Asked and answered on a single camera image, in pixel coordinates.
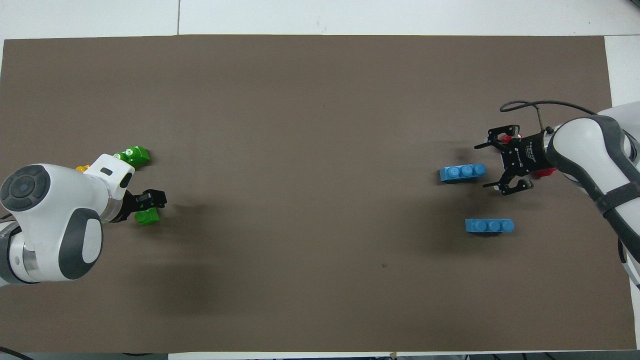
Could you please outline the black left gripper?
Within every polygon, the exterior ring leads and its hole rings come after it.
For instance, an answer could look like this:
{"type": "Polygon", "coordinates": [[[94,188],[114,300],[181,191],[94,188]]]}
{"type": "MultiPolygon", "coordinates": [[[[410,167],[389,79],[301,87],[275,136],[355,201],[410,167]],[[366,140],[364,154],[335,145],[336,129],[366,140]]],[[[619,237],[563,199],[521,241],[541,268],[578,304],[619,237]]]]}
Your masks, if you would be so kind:
{"type": "Polygon", "coordinates": [[[126,221],[131,214],[142,209],[165,208],[167,204],[166,193],[157,189],[147,189],[141,194],[133,194],[126,190],[122,199],[109,199],[107,207],[107,222],[121,223],[126,221]]]}

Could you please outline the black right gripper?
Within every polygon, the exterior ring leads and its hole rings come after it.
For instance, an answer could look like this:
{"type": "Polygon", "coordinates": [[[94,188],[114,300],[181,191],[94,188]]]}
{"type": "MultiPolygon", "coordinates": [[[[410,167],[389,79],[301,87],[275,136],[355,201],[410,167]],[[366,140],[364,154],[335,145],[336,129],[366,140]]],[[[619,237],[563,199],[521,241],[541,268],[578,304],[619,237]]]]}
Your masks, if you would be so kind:
{"type": "Polygon", "coordinates": [[[502,196],[532,189],[531,174],[552,167],[546,156],[546,141],[549,139],[545,130],[521,137],[521,126],[516,124],[487,130],[485,140],[473,148],[494,147],[501,151],[503,174],[496,181],[482,184],[482,188],[492,188],[502,196]]]}

